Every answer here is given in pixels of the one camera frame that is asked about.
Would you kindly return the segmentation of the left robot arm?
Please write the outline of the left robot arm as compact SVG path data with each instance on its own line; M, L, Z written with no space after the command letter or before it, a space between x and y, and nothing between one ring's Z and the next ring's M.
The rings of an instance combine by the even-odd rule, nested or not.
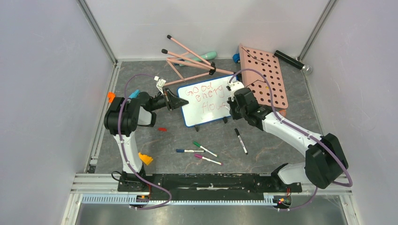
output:
M178 97L168 88L155 97L147 92L135 92L128 98L113 99L105 114L104 126L116 140L122 157L118 191L143 191L150 187L137 148L137 127L153 127L157 118L155 111L158 109L172 111L188 103L188 100Z

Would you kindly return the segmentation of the blue framed whiteboard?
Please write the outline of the blue framed whiteboard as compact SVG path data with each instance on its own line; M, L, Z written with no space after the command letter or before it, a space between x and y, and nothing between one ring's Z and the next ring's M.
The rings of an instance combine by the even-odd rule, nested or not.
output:
M230 91L226 86L231 78L232 75L221 76L177 89L177 96L189 102L181 107L187 127L230 116Z

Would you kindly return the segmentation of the red marker cap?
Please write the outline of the red marker cap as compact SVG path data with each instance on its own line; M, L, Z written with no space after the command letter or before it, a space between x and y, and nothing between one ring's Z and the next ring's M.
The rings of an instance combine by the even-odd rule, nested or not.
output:
M167 129L164 128L164 127L158 128L158 130L159 130L159 131L163 131L163 132L166 132L166 131L167 131Z

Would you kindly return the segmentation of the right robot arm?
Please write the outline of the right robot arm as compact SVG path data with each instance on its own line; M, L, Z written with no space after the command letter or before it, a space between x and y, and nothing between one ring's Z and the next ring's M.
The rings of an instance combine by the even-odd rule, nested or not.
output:
M290 184L306 182L320 189L332 183L352 186L349 166L335 135L320 135L292 123L272 107L260 105L249 88L234 89L229 85L227 90L231 94L228 104L233 119L243 118L249 125L282 139L305 157L303 163L286 163L273 171L274 190L284 191Z

